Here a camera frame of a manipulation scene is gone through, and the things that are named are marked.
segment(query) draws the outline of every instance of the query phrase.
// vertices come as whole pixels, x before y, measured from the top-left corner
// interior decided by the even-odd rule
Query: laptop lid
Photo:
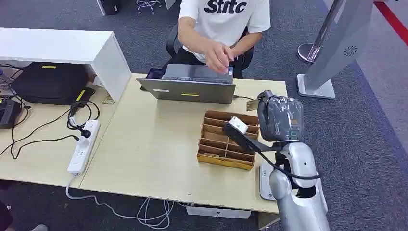
[[[235,84],[220,84],[163,79],[136,79],[160,100],[231,104]]]

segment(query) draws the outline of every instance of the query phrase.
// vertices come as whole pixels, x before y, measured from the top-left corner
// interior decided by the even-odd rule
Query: silver robot
[[[274,167],[269,184],[285,231],[329,231],[327,204],[313,152],[300,142],[302,103],[274,96],[270,91],[259,94],[257,99],[261,136],[273,141],[272,147],[246,137],[247,125],[236,117],[226,124],[224,133],[242,148],[259,153]],[[275,163],[263,155],[267,151],[275,151]],[[296,195],[292,189],[298,189]]]

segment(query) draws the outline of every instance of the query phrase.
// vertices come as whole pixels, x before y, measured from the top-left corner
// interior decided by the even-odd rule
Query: black cable
[[[21,138],[21,139],[19,139],[19,140],[15,140],[15,139],[14,139],[14,128],[15,128],[17,125],[21,124],[22,122],[24,122],[24,121],[27,119],[27,117],[28,117],[28,110],[29,110],[29,108],[30,108],[29,106],[27,106],[27,105],[23,102],[23,99],[22,99],[22,98],[18,98],[17,96],[15,96],[15,97],[20,101],[20,109],[21,109],[23,106],[24,106],[24,108],[26,109],[26,115],[24,116],[24,118],[23,118],[20,122],[18,122],[17,124],[15,124],[15,125],[12,127],[12,143],[11,143],[9,146],[7,146],[7,147],[0,153],[0,156],[1,156],[9,147],[11,147],[10,153],[11,153],[11,155],[12,155],[12,157],[13,157],[14,160],[17,159],[18,156],[20,155],[21,148],[23,148],[23,147],[25,147],[25,146],[27,146],[27,145],[30,145],[30,144],[32,144],[32,143],[37,143],[37,142],[49,142],[49,141],[59,141],[59,140],[66,139],[66,138],[68,138],[68,137],[74,137],[74,138],[78,141],[79,138],[78,138],[77,136],[73,136],[73,135],[66,136],[66,137],[59,138],[59,139],[32,141],[32,142],[29,142],[29,143],[24,144],[23,146],[21,146],[21,147],[19,148],[18,152],[17,152],[17,155],[14,156],[13,147],[14,147],[14,145],[15,145],[17,142],[20,142],[20,141],[22,141],[22,140],[25,140],[25,139],[29,138],[29,137],[30,137],[31,135],[33,135],[34,132],[36,132],[38,129],[42,128],[42,127],[45,126],[45,125],[54,123],[55,121],[59,120],[61,117],[63,117],[63,116],[64,116],[65,114],[67,114],[67,113],[68,113],[67,127],[68,127],[69,129],[71,129],[71,130],[79,130],[79,131],[81,131],[81,135],[83,135],[83,133],[85,133],[85,132],[90,133],[89,131],[83,130],[83,127],[84,127],[85,123],[84,123],[83,125],[80,125],[80,126],[76,126],[76,127],[75,127],[75,126],[73,126],[73,125],[69,122],[69,118],[73,116],[73,113],[72,113],[72,107],[73,107],[73,105],[75,105],[75,104],[80,104],[80,103],[81,103],[81,104],[84,104],[84,105],[89,109],[89,118],[88,118],[88,120],[90,120],[90,118],[91,118],[91,116],[92,116],[92,109],[91,109],[91,107],[90,107],[87,103],[93,104],[93,105],[96,107],[96,109],[97,109],[97,115],[96,115],[96,117],[95,117],[95,120],[97,120],[97,119],[99,118],[100,113],[101,113],[100,110],[99,110],[99,107],[98,107],[94,102],[92,102],[92,101],[78,101],[78,102],[74,102],[74,103],[71,104],[69,110],[67,110],[66,112],[64,112],[62,115],[60,115],[60,116],[59,116],[58,118],[56,118],[55,120],[50,121],[50,122],[48,122],[48,123],[45,123],[45,124],[39,126],[38,128],[34,129],[28,136],[26,136],[26,137],[24,137],[24,138]]]
[[[10,79],[15,80],[15,78],[13,78],[13,77],[20,71],[22,71],[22,70],[17,70],[16,72],[14,72],[14,74],[12,74],[12,76],[10,76]]]
[[[13,68],[13,69],[17,69],[17,70],[24,70],[24,68],[21,67],[16,67],[10,64],[0,64],[0,67],[7,67],[7,68]]]
[[[71,118],[71,117],[74,115],[74,113],[72,113],[72,108],[73,108],[73,106],[76,105],[76,104],[83,104],[83,105],[85,105],[85,106],[89,109],[88,120],[91,120],[91,117],[92,117],[92,109],[91,109],[91,107],[90,107],[87,103],[93,104],[93,105],[95,106],[96,110],[97,110],[97,115],[96,115],[96,117],[95,117],[93,120],[97,120],[97,119],[99,118],[99,116],[100,116],[100,114],[101,114],[101,111],[99,110],[99,107],[96,105],[96,103],[94,103],[94,102],[92,102],[92,101],[89,101],[89,100],[74,102],[74,103],[71,104],[71,107],[70,107],[69,113],[68,113],[68,120],[67,120],[67,123],[66,123],[66,127],[67,127],[68,129],[70,129],[70,130],[79,130],[80,128],[83,128],[83,127],[85,126],[85,123],[83,123],[83,124],[81,124],[81,125],[74,126],[74,125],[72,125],[71,122],[69,121],[69,118]]]
[[[20,141],[22,141],[22,140],[25,140],[25,139],[29,138],[31,135],[34,134],[34,132],[36,132],[38,129],[42,128],[43,126],[48,125],[48,124],[51,124],[51,123],[54,123],[55,121],[61,119],[61,117],[63,117],[63,116],[64,116],[65,114],[67,114],[68,112],[69,112],[69,110],[67,110],[66,112],[64,112],[62,115],[60,115],[60,116],[59,116],[58,118],[56,118],[55,120],[50,121],[50,122],[48,122],[48,123],[45,123],[45,124],[39,126],[38,128],[34,129],[28,136],[26,136],[26,137],[24,137],[24,138],[21,138],[21,139],[19,139],[19,140],[16,140],[14,143],[11,143],[9,146],[7,146],[7,147],[0,153],[0,155],[2,155],[2,154],[3,154],[8,148],[10,148],[11,146],[14,146],[15,143],[20,142]]]
[[[243,99],[247,99],[247,100],[254,100],[254,99],[246,97],[246,96],[238,96],[238,95],[234,95],[232,98],[233,99],[243,98]]]
[[[67,138],[70,138],[70,137],[74,138],[76,141],[79,141],[79,137],[78,137],[78,136],[74,136],[74,135],[69,135],[69,136],[65,136],[65,137],[58,138],[58,139],[52,139],[52,140],[32,141],[32,142],[26,143],[26,144],[24,144],[23,146],[21,146],[21,147],[18,149],[17,155],[14,156],[14,155],[12,154],[12,157],[13,157],[14,160],[16,160],[16,159],[18,158],[18,156],[20,155],[21,149],[22,149],[23,147],[27,146],[27,145],[30,145],[30,144],[33,144],[33,143],[39,143],[39,142],[60,141],[60,140],[67,139]]]
[[[311,177],[305,177],[305,176],[298,176],[296,174],[293,174],[291,172],[285,171],[282,168],[280,168],[278,165],[272,163],[272,161],[270,161],[266,156],[264,156],[264,154],[262,152],[258,152],[262,158],[264,158],[264,160],[266,160],[270,165],[272,165],[276,170],[282,172],[283,174],[285,174],[288,177],[293,177],[293,178],[298,178],[298,179],[303,179],[303,180],[314,180],[317,178],[320,178],[321,175],[317,174]]]

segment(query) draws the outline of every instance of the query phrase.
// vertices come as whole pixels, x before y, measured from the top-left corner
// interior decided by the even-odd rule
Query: device on desk
[[[161,79],[137,81],[160,100],[231,104],[235,91],[232,69],[221,75],[206,66],[169,64]]]
[[[10,129],[21,112],[21,105],[11,99],[0,100],[0,129]]]
[[[71,105],[87,82],[88,74],[81,64],[33,62],[23,69],[11,88],[31,103]]]
[[[162,79],[164,75],[165,75],[164,70],[152,68],[147,74],[146,79]],[[140,89],[142,91],[147,91],[143,85],[140,87]]]

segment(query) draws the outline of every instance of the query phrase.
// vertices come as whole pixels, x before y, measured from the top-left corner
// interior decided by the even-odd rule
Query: white cable
[[[188,207],[189,206],[189,204],[190,203],[187,203],[186,205],[183,205],[182,203],[180,203],[180,202],[177,202],[179,205],[181,205],[181,206],[183,206],[184,208],[186,208],[186,207]]]
[[[72,175],[72,178],[70,179],[70,181],[69,181],[69,183],[68,183],[68,185],[67,185],[67,187],[65,188],[65,195],[66,195],[69,199],[72,199],[72,200],[81,200],[81,199],[86,199],[86,198],[93,198],[94,201],[95,201],[95,203],[96,203],[97,205],[104,205],[104,206],[108,207],[108,208],[113,212],[113,214],[115,214],[116,216],[118,216],[118,217],[120,217],[120,218],[136,219],[136,220],[138,220],[141,224],[146,225],[146,226],[148,226],[149,228],[152,228],[152,229],[155,229],[155,230],[163,230],[163,229],[166,229],[167,227],[170,226],[170,217],[169,217],[169,215],[170,215],[171,210],[173,210],[173,206],[174,206],[174,202],[173,202],[173,201],[172,201],[171,207],[170,207],[170,203],[169,203],[168,201],[166,201],[166,200],[163,201],[163,205],[164,205],[164,208],[165,208],[165,213],[164,213],[164,214],[159,215],[159,216],[156,216],[156,217],[154,217],[154,218],[147,218],[147,210],[148,210],[148,207],[149,207],[150,198],[146,198],[146,200],[144,200],[143,204],[141,205],[141,207],[140,207],[140,209],[139,209],[139,211],[138,211],[136,217],[124,216],[124,215],[121,215],[121,214],[116,213],[116,211],[115,211],[112,207],[110,207],[110,205],[108,205],[107,203],[99,203],[99,202],[98,202],[98,199],[96,198],[95,195],[80,196],[80,197],[73,197],[73,196],[71,196],[71,195],[69,194],[69,187],[71,186],[72,181],[73,181],[73,180],[75,179],[75,177],[77,177],[77,176],[78,176],[78,175],[74,175],[74,174],[73,174],[73,175]],[[146,205],[146,209],[145,209],[145,212],[144,212],[144,219],[143,219],[143,218],[140,218],[140,217],[139,217],[139,214],[140,214],[141,210],[143,209],[143,207],[144,207],[145,205]],[[164,217],[164,218],[163,218],[163,219],[160,221],[160,223],[158,223],[158,224],[148,224],[148,223],[147,223],[147,221],[149,221],[149,220],[155,220],[155,219],[158,219],[158,218],[161,218],[161,217]],[[167,225],[166,225],[165,227],[160,227],[160,228],[158,228],[157,226],[161,225],[165,220],[167,220]]]

